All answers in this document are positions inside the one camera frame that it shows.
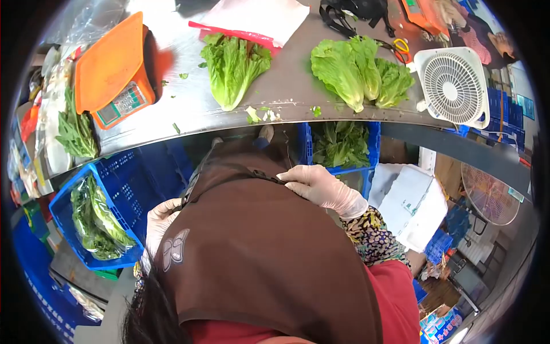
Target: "orange digital scale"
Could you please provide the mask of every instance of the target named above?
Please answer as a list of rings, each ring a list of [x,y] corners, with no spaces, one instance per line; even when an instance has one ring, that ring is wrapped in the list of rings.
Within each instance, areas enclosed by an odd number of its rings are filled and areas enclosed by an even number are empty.
[[[76,63],[76,112],[89,111],[109,129],[155,102],[147,77],[144,45],[149,28],[137,12],[115,26]]]
[[[437,36],[440,33],[449,37],[449,29],[440,18],[439,9],[433,0],[401,0],[405,8],[407,19],[430,34]]]

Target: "person in pink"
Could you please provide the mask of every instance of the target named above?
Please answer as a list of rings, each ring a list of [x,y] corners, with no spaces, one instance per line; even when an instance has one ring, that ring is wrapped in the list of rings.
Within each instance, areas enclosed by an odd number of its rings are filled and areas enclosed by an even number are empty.
[[[471,14],[455,0],[441,1],[442,14],[447,24],[453,24],[456,32],[450,33],[453,46],[472,48],[481,63],[489,69],[501,69],[519,59],[512,42],[503,32],[493,33],[481,18]]]

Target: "brown apron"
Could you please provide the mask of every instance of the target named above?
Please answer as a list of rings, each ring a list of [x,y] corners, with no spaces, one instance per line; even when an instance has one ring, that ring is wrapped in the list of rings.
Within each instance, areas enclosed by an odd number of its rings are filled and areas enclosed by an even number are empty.
[[[155,258],[180,323],[227,320],[315,343],[382,344],[352,242],[323,208],[272,178],[286,170],[251,145],[216,145]]]

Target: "butterfly logo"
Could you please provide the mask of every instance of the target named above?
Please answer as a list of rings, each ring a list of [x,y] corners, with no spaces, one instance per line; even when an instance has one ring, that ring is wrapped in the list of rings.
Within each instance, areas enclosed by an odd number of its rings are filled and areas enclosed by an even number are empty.
[[[182,230],[174,239],[167,239],[164,242],[162,246],[162,267],[165,272],[170,269],[172,262],[175,264],[183,263],[183,246],[185,245],[185,239],[189,231],[189,229]]]

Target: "stainless steel counter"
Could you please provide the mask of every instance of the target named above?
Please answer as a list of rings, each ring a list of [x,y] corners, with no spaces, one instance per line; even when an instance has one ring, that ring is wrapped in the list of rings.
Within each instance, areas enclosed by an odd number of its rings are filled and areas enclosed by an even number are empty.
[[[411,54],[414,55],[418,50],[437,47],[437,43],[422,38],[418,27],[405,21],[398,1],[389,0],[389,17],[396,29],[396,36],[408,40]],[[162,96],[156,104],[132,114],[109,130],[97,128],[101,156],[176,137],[178,134],[172,126],[173,123],[181,130],[180,135],[248,126],[248,114],[244,111],[248,105],[269,106],[280,114],[280,122],[353,119],[424,124],[433,127],[452,126],[448,122],[432,118],[426,111],[418,113],[416,103],[423,95],[416,74],[416,84],[408,91],[410,100],[402,101],[396,108],[381,110],[374,106],[366,106],[361,113],[353,114],[345,103],[338,102],[336,95],[328,92],[322,82],[311,73],[310,53],[323,39],[346,38],[325,26],[318,13],[319,1],[300,2],[311,6],[310,14],[274,57],[270,70],[252,83],[241,106],[234,111],[223,112],[210,92],[208,70],[198,67],[198,64],[204,61],[200,57],[200,51],[204,47],[204,43],[199,39],[200,30],[188,26],[189,20],[200,21],[216,1],[200,2],[204,8],[190,10],[187,6],[176,12],[174,0],[130,0],[127,7],[129,14],[143,11],[144,24],[152,31],[161,56],[173,63],[163,73],[162,79],[168,84],[162,88]],[[374,29],[366,22],[354,22],[352,18],[349,23],[357,27],[360,35],[387,42],[393,41],[386,34],[382,21]],[[397,61],[388,50],[382,48],[378,50],[377,56]],[[179,73],[188,73],[189,77],[182,80]],[[310,106],[321,106],[321,116],[315,118]]]

